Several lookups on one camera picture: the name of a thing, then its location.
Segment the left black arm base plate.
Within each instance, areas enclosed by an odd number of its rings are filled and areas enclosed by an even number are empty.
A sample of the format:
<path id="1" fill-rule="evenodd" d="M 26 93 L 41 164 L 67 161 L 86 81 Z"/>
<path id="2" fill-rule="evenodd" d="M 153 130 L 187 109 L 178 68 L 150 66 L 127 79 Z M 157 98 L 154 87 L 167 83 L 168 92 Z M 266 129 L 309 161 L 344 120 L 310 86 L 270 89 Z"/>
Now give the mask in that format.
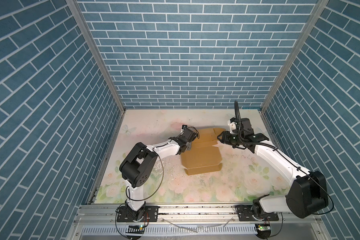
<path id="1" fill-rule="evenodd" d="M 134 211 L 127 206 L 121 206 L 117 213 L 117 222 L 131 223 L 141 222 L 145 217 L 148 217 L 149 222 L 157 222 L 159 214 L 159 206 L 143 205 L 139 210 Z"/>

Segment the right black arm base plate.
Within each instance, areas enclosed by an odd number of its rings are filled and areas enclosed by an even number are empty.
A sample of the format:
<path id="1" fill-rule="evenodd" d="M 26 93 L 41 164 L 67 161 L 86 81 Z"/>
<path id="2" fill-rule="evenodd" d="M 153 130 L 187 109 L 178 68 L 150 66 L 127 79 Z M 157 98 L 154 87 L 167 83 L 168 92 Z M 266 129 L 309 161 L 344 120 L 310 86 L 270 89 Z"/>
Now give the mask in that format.
<path id="1" fill-rule="evenodd" d="M 279 220 L 277 213 L 265 213 L 258 205 L 235 205 L 234 210 L 238 214 L 240 222 L 275 222 Z"/>

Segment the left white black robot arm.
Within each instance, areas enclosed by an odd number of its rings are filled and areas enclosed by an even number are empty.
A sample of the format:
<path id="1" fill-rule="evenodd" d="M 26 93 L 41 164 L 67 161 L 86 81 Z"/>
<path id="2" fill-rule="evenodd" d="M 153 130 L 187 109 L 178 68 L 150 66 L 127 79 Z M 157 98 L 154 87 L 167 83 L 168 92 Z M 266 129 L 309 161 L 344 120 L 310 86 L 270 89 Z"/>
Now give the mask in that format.
<path id="1" fill-rule="evenodd" d="M 200 134 L 194 127 L 183 125 L 179 135 L 155 145 L 136 143 L 121 163 L 119 170 L 126 181 L 127 206 L 133 211 L 139 211 L 146 200 L 154 194 L 144 197 L 144 187 L 150 177 L 156 161 L 163 161 L 166 157 L 184 153 L 191 147 L 192 142 Z"/>

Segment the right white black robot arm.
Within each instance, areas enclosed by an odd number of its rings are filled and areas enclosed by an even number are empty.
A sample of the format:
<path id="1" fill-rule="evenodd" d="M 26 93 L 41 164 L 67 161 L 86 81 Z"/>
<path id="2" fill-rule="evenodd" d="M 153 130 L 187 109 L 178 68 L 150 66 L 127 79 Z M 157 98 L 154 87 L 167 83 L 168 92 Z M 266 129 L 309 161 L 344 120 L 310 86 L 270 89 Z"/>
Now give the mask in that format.
<path id="1" fill-rule="evenodd" d="M 240 138 L 238 134 L 223 131 L 217 139 L 234 149 L 250 150 L 268 162 L 289 184 L 284 196 L 266 195 L 253 200 L 252 213 L 262 220 L 266 214 L 285 212 L 304 219 L 316 215 L 328 207 L 332 200 L 327 193 L 325 176 L 319 171 L 312 172 L 282 153 L 264 134 L 252 134 Z"/>

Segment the brown cardboard box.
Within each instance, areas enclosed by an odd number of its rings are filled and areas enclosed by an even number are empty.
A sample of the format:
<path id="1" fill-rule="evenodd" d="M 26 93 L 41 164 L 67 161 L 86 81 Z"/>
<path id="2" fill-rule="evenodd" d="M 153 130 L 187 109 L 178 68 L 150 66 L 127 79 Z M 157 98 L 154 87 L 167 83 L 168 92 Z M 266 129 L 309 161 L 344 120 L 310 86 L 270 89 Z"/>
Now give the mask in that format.
<path id="1" fill-rule="evenodd" d="M 191 144 L 191 149 L 181 154 L 181 162 L 185 173 L 189 176 L 222 169 L 222 155 L 218 148 L 218 136 L 223 128 L 208 128 L 199 130 L 200 137 Z"/>

